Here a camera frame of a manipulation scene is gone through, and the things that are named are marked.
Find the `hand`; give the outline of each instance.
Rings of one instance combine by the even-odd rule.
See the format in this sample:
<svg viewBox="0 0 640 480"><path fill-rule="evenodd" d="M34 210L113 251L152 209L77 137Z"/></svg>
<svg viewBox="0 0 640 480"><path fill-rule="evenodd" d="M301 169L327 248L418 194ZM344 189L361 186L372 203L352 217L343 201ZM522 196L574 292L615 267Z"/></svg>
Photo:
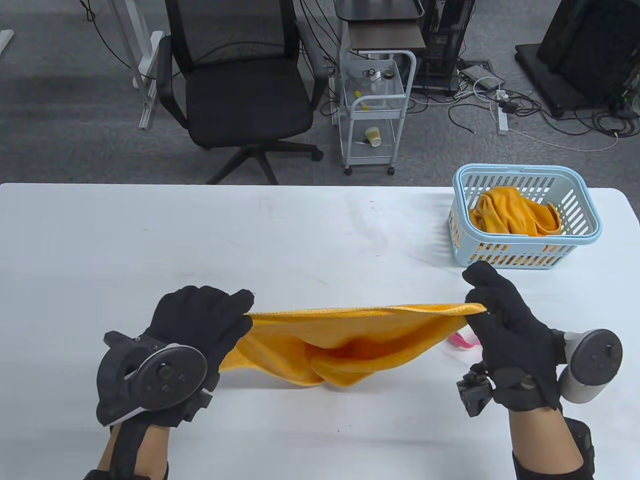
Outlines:
<svg viewBox="0 0 640 480"><path fill-rule="evenodd" d="M532 377L541 394L543 404L535 408L559 408L560 388L551 330L534 317L516 287L488 263L476 262L462 277L475 287L467 294L466 301L487 308L487 313L468 316L467 323L482 344L489 377L497 387L509 388L504 384L508 377L504 373L521 369ZM517 383L516 388L520 387L520 382ZM508 397L513 391L499 390L494 392L494 400L509 408Z"/></svg>
<svg viewBox="0 0 640 480"><path fill-rule="evenodd" d="M229 295L212 287L185 287L160 299L144 335L197 348L207 359L205 382L207 389L213 390L220 364L253 326L246 315L252 306L249 290ZM181 406L142 415L156 425L176 426L182 420Z"/></svg>

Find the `gray carpet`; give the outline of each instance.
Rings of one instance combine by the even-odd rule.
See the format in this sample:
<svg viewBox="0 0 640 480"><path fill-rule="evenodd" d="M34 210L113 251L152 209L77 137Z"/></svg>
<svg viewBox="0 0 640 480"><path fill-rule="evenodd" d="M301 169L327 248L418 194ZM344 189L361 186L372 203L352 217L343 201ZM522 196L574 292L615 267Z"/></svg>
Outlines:
<svg viewBox="0 0 640 480"><path fill-rule="evenodd" d="M124 0L120 2L125 15ZM93 3L104 36L123 55L106 2ZM331 0L321 3L327 4L326 11L333 11ZM463 56L491 59L508 87L531 91L513 59L513 47L540 41L558 3L477 0ZM168 31L162 0L142 0L141 4L150 29ZM310 4L319 13L316 4ZM162 107L150 131L138 130L140 100L132 89L130 73L102 45L77 1L3 0L0 29L6 28L16 35L0 58L0 182L199 184L233 154L233 148L208 152L198 148ZM180 79L176 91L183 94ZM498 136L489 113L480 109L458 108L453 114L458 122L476 130L476 135L450 123L443 107L410 115L393 177L383 168L358 168L352 176L345 176L337 130L320 114L313 128L296 139L317 143L325 152L324 160L312 163L282 154L271 156L272 165L282 184L444 186L451 184L458 167L470 162L560 164L576 169L590 186L622 190L640 212L640 136L621 140L603 152L572 152L513 133ZM579 125L571 123L562 126L580 131ZM559 134L538 115L511 126L582 150L612 144L612 139L596 133ZM227 182L266 183L253 162Z"/></svg>

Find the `towel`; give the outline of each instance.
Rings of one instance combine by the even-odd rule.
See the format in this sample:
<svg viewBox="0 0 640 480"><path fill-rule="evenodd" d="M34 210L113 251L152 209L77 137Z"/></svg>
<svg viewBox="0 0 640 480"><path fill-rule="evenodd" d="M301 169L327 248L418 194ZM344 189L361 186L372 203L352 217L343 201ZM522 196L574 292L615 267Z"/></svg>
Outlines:
<svg viewBox="0 0 640 480"><path fill-rule="evenodd" d="M220 371L258 369L296 385L350 387L405 364L485 312L482 305L401 305L250 314L253 328Z"/></svg>
<svg viewBox="0 0 640 480"><path fill-rule="evenodd" d="M545 237L562 233L556 208L524 198L516 187L496 187L483 193L469 218L475 228L488 234Z"/></svg>

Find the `chair leg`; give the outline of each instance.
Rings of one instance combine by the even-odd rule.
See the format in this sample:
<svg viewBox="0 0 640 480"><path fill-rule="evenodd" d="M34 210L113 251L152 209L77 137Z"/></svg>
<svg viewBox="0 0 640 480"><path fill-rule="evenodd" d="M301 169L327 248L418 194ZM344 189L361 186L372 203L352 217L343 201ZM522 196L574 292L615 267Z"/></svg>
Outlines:
<svg viewBox="0 0 640 480"><path fill-rule="evenodd" d="M231 160L229 160L218 173L211 177L211 179L207 182L207 185L219 184L227 175L241 166L246 160L253 157L254 154L255 151L252 147L241 148L233 157L231 157Z"/></svg>
<svg viewBox="0 0 640 480"><path fill-rule="evenodd" d="M296 143L294 141L276 140L263 143L261 145L262 150L265 152L308 152L311 154L311 160L320 161L323 157L323 152L317 146L309 143Z"/></svg>
<svg viewBox="0 0 640 480"><path fill-rule="evenodd" d="M269 160L267 160L267 157L264 154L264 152L259 148L256 148L255 151L253 152L253 156L255 157L256 160L258 160L258 163L262 167L262 171L264 172L264 175L266 175L267 180L269 181L269 184L279 185L278 179L276 179L276 176L273 173L273 170L271 169L271 165L269 164Z"/></svg>

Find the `left hand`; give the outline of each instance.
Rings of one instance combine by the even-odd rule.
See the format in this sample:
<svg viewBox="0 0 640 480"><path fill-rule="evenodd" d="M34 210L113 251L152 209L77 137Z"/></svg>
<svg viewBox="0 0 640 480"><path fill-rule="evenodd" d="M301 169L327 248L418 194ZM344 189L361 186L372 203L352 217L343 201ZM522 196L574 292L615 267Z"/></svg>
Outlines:
<svg viewBox="0 0 640 480"><path fill-rule="evenodd" d="M246 315L252 306L249 290L229 295L212 287L185 287L160 299L144 334L167 344L197 348L207 359L207 384L215 388L220 364L253 326ZM176 426L182 420L181 405L141 415L155 425Z"/></svg>

